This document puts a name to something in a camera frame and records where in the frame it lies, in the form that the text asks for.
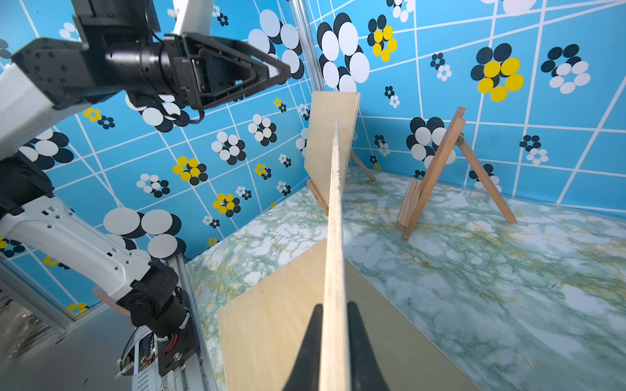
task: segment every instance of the blue wall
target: blue wall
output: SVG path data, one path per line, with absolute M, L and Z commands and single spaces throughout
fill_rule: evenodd
M 310 0 L 309 17 L 327 88 L 362 93 L 354 148 L 370 166 L 421 178 L 462 106 L 504 195 L 624 218 L 626 4 L 585 4 Z M 481 188 L 455 153 L 441 181 Z
M 0 4 L 0 72 L 10 53 L 37 34 L 80 38 L 72 24 L 70 0 L 23 3 L 24 8 L 19 0 Z M 296 54 L 301 50 L 292 47 L 289 3 L 245 0 L 215 5 L 214 36 L 248 40 L 256 29 L 253 37 L 260 42 L 264 30 L 280 31 L 285 42 L 270 39 L 275 41 L 272 53 L 292 66 L 287 83 L 208 110 L 200 124 L 163 118 L 156 108 L 132 108 L 122 92 L 21 148 L 44 168 L 55 193 L 82 219 L 127 248 L 138 247 L 156 258 L 165 255 L 150 243 L 163 244 L 169 234 L 178 239 L 175 246 L 186 248 L 187 257 L 198 255 L 303 187 L 307 177 L 300 145 L 304 140 L 298 140 L 308 126 L 311 88 L 304 59 Z M 155 7 L 161 31 L 170 32 L 175 21 L 167 9 L 172 2 L 155 0 Z M 169 97 L 162 98 L 167 110 L 197 116 L 190 108 L 168 102 Z M 225 141 L 239 147 L 228 149 Z M 148 214 L 157 219 L 166 216 L 168 231 L 151 232 L 154 228 L 146 225 L 140 235 L 123 238 L 120 235 L 130 231 L 115 222 L 137 213 L 143 221 Z M 95 284 L 64 266 L 63 260 L 8 238 L 0 240 L 0 250 L 72 312 L 78 314 L 97 302 L 91 294 Z

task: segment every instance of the marble-patterned floor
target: marble-patterned floor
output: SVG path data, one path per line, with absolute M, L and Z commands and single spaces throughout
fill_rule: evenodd
M 626 390 L 626 221 L 438 185 L 408 241 L 409 178 L 352 168 L 344 254 L 481 390 Z M 187 264 L 220 391 L 217 310 L 326 237 L 307 188 Z

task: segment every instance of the wooden easel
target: wooden easel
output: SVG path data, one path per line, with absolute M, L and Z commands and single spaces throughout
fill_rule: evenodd
M 455 145 L 457 145 L 461 149 L 461 152 L 465 155 L 465 158 L 474 169 L 474 172 L 478 175 L 478 178 L 487 189 L 487 192 L 506 218 L 506 222 L 509 224 L 514 224 L 516 222 L 515 215 L 513 215 L 513 212 L 509 209 L 508 205 L 504 201 L 504 198 L 502 198 L 502 195 L 498 192 L 496 186 L 489 178 L 489 174 L 487 174 L 483 165 L 480 163 L 476 155 L 474 155 L 474 151 L 472 151 L 471 147 L 465 142 L 463 133 L 461 133 L 463 127 L 465 126 L 465 120 L 463 119 L 464 114 L 464 108 L 459 107 L 456 110 L 456 113 L 450 122 L 450 126 L 448 127 L 448 130 L 446 130 L 446 134 L 443 136 L 441 144 L 439 145 L 433 161 L 426 171 L 426 176 L 424 176 L 421 183 L 417 179 L 411 178 L 409 188 L 407 189 L 406 196 L 404 196 L 404 202 L 402 203 L 400 213 L 398 214 L 398 220 L 396 222 L 396 227 L 404 231 L 402 235 L 403 240 L 408 240 L 411 236 L 411 233 L 413 232 L 415 225 L 418 223 L 419 217 L 422 215 L 424 207 L 428 202 L 428 198 L 433 192 L 434 186 L 439 180 L 443 167 L 445 166 L 446 161 L 448 160 L 450 153 L 452 153 L 452 149 Z

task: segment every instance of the plywood board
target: plywood board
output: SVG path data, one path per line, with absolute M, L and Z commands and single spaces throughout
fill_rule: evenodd
M 331 188 L 331 151 L 335 120 L 339 121 L 339 169 L 343 190 L 360 100 L 360 93 L 313 91 L 304 168 L 327 205 Z
M 282 390 L 323 300 L 325 259 L 323 240 L 218 311 L 228 391 Z M 390 390 L 478 391 L 349 263 L 346 287 Z

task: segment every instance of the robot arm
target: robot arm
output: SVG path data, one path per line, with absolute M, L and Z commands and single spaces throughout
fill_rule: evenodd
M 202 120 L 204 109 L 286 82 L 289 66 L 247 43 L 209 37 L 211 0 L 174 0 L 176 27 L 163 40 L 155 35 L 151 0 L 72 2 L 82 43 L 35 39 L 0 75 L 0 181 L 10 184 L 0 189 L 0 235 L 63 260 L 96 282 L 131 313 L 135 326 L 146 325 L 158 337 L 176 334 L 188 313 L 172 295 L 174 270 L 133 254 L 76 216 L 18 148 L 122 89 L 135 106 L 157 103 L 158 94 L 174 95 L 199 110 Z M 270 78 L 263 62 L 278 75 Z

